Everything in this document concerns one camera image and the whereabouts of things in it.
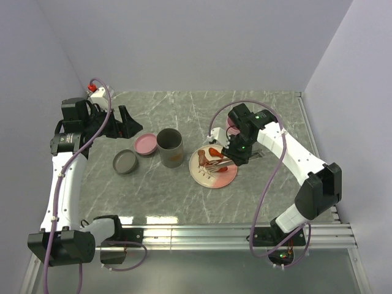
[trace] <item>gray marble surface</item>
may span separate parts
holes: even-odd
[[[262,159],[252,160],[238,169],[235,180],[227,187],[209,189],[196,183],[189,173],[189,159],[199,147],[207,145],[206,136],[212,115],[224,104],[254,99],[267,103],[282,117],[285,128],[305,148],[313,151],[309,133],[295,92],[264,91],[193,91],[193,92],[124,92],[116,93],[113,108],[125,105],[144,129],[135,138],[98,138],[91,150],[80,195],[80,219],[117,214],[123,223],[133,224],[216,224],[251,222],[260,193],[277,158],[267,152]],[[258,105],[248,104],[253,111]],[[226,112],[216,119],[214,127],[225,127]],[[135,139],[147,132],[172,127],[183,136],[186,158],[176,169],[165,168],[158,153],[139,156],[138,169],[129,175],[118,175],[114,156],[132,149]],[[260,222],[269,222],[288,208],[299,189],[294,176],[282,167],[265,197]],[[331,222],[330,211],[316,222]]]

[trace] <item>metal container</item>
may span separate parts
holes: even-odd
[[[160,161],[165,167],[179,167],[184,162],[183,136],[176,129],[163,129],[158,133]]]

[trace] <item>gray bowl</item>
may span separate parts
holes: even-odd
[[[121,175],[132,173],[137,168],[137,157],[132,150],[125,149],[117,153],[113,159],[113,168]]]

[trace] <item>gray wall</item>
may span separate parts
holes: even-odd
[[[303,91],[352,0],[38,0],[85,85]]]
[[[47,206],[61,100],[83,88],[36,1],[1,1],[0,40],[0,285],[14,294]]]
[[[374,293],[391,293],[392,2],[354,0],[306,91],[321,155],[343,169],[351,222]]]

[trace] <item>silverware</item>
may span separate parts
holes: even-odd
[[[249,160],[255,159],[255,158],[261,158],[265,154],[263,151],[259,150],[257,152],[252,153],[250,156]],[[233,165],[234,161],[232,161],[230,158],[223,158],[223,159],[214,159],[210,160],[206,163],[204,166],[206,170],[210,173],[216,173],[218,170],[220,170],[222,167],[228,167],[230,165]]]

